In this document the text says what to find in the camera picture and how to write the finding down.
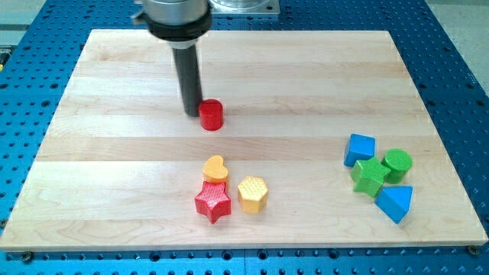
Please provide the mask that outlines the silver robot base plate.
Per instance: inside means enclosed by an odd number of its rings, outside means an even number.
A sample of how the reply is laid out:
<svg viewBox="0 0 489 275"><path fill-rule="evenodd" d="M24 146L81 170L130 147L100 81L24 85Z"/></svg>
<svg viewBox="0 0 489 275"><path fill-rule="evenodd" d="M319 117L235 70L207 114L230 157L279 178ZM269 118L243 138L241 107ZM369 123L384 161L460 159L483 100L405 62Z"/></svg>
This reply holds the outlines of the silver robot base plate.
<svg viewBox="0 0 489 275"><path fill-rule="evenodd" d="M209 0L216 15L278 15L279 0Z"/></svg>

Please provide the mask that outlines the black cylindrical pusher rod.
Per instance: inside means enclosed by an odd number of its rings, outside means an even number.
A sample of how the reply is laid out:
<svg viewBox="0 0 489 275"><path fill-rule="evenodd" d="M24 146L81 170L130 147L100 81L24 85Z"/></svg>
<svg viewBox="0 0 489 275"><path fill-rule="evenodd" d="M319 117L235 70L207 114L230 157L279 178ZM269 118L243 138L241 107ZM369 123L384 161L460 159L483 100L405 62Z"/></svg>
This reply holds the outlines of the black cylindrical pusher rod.
<svg viewBox="0 0 489 275"><path fill-rule="evenodd" d="M199 117L202 87L196 46L192 45L186 49L173 49L173 58L184 112L190 117Z"/></svg>

